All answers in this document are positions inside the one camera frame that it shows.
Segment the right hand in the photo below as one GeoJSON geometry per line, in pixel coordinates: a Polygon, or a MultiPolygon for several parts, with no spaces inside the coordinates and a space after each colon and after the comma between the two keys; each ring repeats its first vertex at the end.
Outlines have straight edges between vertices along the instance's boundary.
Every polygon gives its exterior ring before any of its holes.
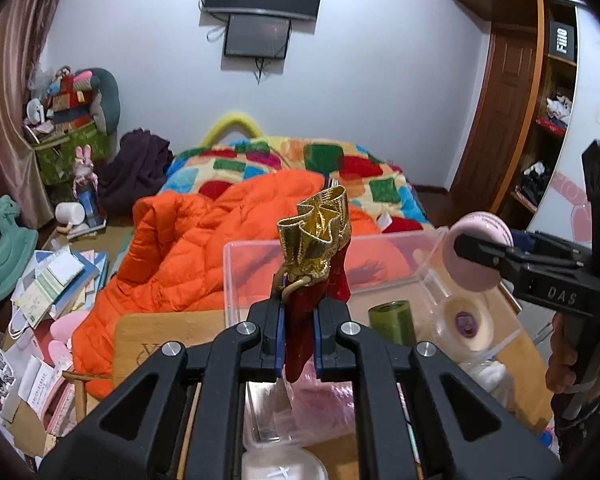
{"type": "MultiPolygon", "coordinates": [[[[564,316],[556,313],[552,319],[553,335],[550,337],[550,350],[552,354],[548,359],[545,374],[546,388],[552,393],[564,393],[576,382],[576,374],[571,367],[576,364],[578,355],[576,350],[570,347],[564,335],[564,316]]],[[[595,385],[588,390],[586,400],[592,402],[600,396],[600,371],[595,385]]]]}

